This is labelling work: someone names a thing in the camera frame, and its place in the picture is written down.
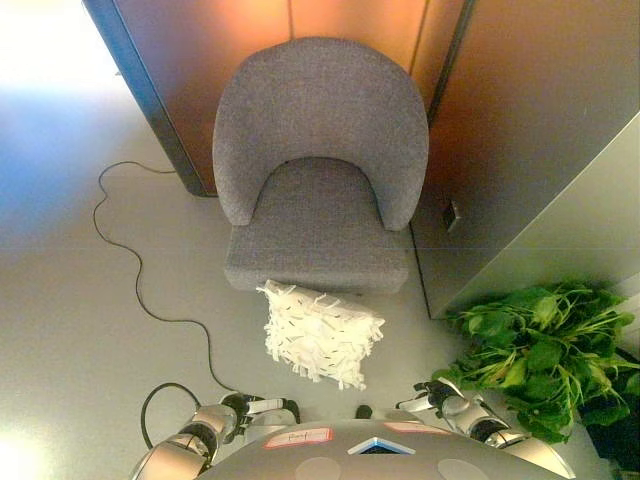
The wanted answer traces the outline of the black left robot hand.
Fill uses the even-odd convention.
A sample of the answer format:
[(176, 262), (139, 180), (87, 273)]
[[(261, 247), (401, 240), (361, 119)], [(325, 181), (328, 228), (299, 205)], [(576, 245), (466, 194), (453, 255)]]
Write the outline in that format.
[(232, 392), (225, 395), (220, 403), (232, 408), (238, 418), (238, 425), (248, 426), (258, 414), (272, 410), (284, 410), (293, 416), (295, 424), (301, 423), (300, 411), (297, 403), (286, 398), (265, 399), (256, 395)]

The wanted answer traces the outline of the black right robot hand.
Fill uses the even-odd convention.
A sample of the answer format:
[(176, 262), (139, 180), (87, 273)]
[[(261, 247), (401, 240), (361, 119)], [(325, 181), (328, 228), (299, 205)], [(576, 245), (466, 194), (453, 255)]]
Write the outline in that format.
[(417, 383), (414, 385), (414, 390), (417, 392), (415, 398), (398, 402), (395, 408), (409, 413), (432, 409), (441, 411), (448, 398), (464, 397), (462, 391), (444, 377)]

